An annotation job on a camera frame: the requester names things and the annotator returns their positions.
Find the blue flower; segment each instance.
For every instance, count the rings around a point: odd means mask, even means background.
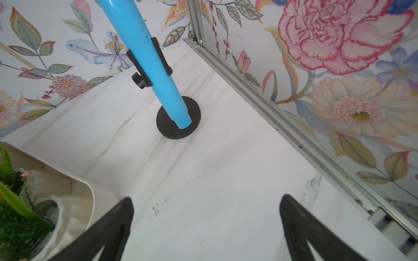
[[[89,63],[101,64],[113,70],[114,68],[121,67],[127,69],[133,64],[126,55],[127,49],[123,43],[119,41],[119,36],[116,33],[107,31],[107,36],[104,41],[107,43],[104,48],[108,53],[102,52],[97,49],[91,42],[87,40],[69,40],[67,42],[67,48],[71,51],[81,54]]]
[[[416,0],[394,0],[386,12],[392,15],[399,15],[408,10]]]
[[[382,71],[376,75],[381,83],[406,81],[411,88],[418,89],[418,50],[406,58],[406,50],[396,48],[392,53],[392,61],[378,61],[376,67]]]

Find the white pot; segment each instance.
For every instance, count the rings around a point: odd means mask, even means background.
[[[30,170],[33,179],[29,179],[28,183],[33,187],[32,196],[38,198],[35,203],[50,199],[58,205],[56,227],[48,236],[49,241],[43,250],[31,260],[40,261],[52,257],[118,202],[110,190],[60,166],[42,162],[5,142],[0,142],[0,146],[4,146],[10,152],[13,168]]]

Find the painted flower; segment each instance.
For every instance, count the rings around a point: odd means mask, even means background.
[[[83,10],[83,12],[85,12],[89,16],[90,19],[92,18],[90,6],[85,0],[75,0],[73,1],[73,5]]]
[[[0,128],[5,128],[18,120],[20,111],[18,111],[16,101],[6,91],[0,91]]]
[[[374,76],[358,82],[352,76],[325,78],[312,84],[315,113],[338,130],[352,135],[388,138],[418,132],[418,100],[406,82],[386,86]]]
[[[406,58],[406,50],[396,48],[392,53],[392,61],[378,61],[376,67],[382,71],[376,75],[381,83],[390,81],[406,81],[411,88],[418,89],[418,51]]]
[[[186,0],[157,0],[157,2],[162,2],[171,6],[168,10],[166,18],[164,19],[161,32],[164,31],[168,26],[180,21],[185,16],[187,16],[187,18],[189,17]],[[208,20],[209,24],[212,24],[211,19],[209,19],[209,10],[206,6],[207,2],[207,0],[200,0],[200,9],[202,15]]]
[[[240,69],[243,73],[246,73],[250,63],[251,59],[247,57],[247,53],[245,51],[242,51],[240,57],[238,58],[237,68]]]
[[[57,76],[56,80],[52,82],[52,86],[60,97],[69,98],[75,98],[89,90],[86,80],[71,74]]]
[[[119,41],[119,36],[110,31],[107,31],[106,33],[109,39],[105,39],[107,44],[104,48],[108,53],[98,50],[91,42],[82,39],[69,40],[67,42],[67,48],[81,54],[89,63],[106,64],[110,70],[117,67],[125,69],[131,67],[133,64],[126,55],[127,49],[125,45]]]
[[[42,79],[40,75],[31,73],[31,71],[28,68],[22,67],[21,70],[23,71],[21,74],[18,75],[18,77],[25,77],[25,78],[35,78],[35,79]]]
[[[6,5],[3,2],[0,2],[0,14],[6,9]]]
[[[360,71],[399,42],[414,12],[386,13],[392,0],[289,0],[279,22],[289,54],[307,69]]]

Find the pink peony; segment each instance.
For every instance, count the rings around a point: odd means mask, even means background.
[[[399,42],[414,17],[392,0],[289,0],[279,22],[289,54],[307,69],[344,75],[367,68]]]

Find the black clip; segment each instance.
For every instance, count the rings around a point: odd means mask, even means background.
[[[145,87],[152,86],[153,83],[150,81],[150,79],[148,78],[148,76],[145,74],[144,70],[142,69],[141,65],[139,65],[139,62],[136,60],[135,56],[133,56],[132,52],[130,50],[128,50],[126,52],[126,55],[128,56],[129,60],[131,60],[133,62],[133,64],[135,65],[136,69],[141,74],[141,75],[139,75],[138,73],[134,73],[132,75],[132,80],[141,89],[143,89]]]
[[[166,69],[166,72],[168,76],[170,76],[173,73],[173,70],[170,66],[168,66],[166,59],[164,58],[163,52],[160,49],[160,44],[158,43],[158,40],[156,37],[152,37],[151,40],[153,41],[154,47],[157,50],[158,56],[160,57],[161,62],[164,65],[164,68]]]

